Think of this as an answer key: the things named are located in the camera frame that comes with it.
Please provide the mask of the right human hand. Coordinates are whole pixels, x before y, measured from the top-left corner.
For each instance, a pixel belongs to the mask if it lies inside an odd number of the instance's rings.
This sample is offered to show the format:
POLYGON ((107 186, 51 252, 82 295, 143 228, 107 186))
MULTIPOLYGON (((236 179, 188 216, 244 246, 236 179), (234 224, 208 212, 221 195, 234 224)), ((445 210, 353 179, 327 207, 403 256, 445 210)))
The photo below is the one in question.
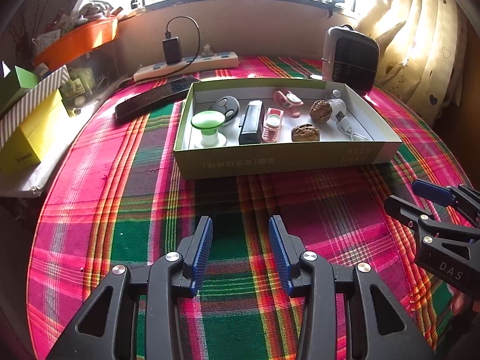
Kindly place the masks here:
POLYGON ((464 293, 460 292, 457 289, 454 289, 450 284, 448 285, 448 290, 452 295, 451 300, 451 310, 454 315, 461 314, 467 311, 468 308, 476 313, 480 312, 480 302, 474 301, 472 298, 468 297, 464 293))

